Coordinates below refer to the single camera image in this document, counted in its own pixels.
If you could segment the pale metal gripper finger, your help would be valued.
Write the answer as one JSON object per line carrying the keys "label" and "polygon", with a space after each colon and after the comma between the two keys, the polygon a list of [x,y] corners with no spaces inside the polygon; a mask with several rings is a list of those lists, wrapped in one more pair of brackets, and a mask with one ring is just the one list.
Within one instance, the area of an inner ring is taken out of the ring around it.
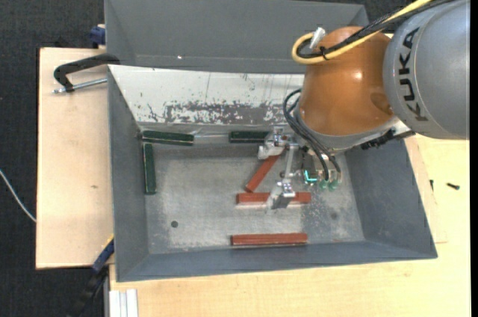
{"label": "pale metal gripper finger", "polygon": [[286,209],[295,196],[296,192],[293,190],[291,181],[289,179],[282,180],[268,195],[265,213],[269,215],[278,209]]}
{"label": "pale metal gripper finger", "polygon": [[265,160],[271,156],[281,155],[285,149],[286,141],[286,135],[276,133],[268,134],[264,139],[263,144],[258,148],[258,159]]}

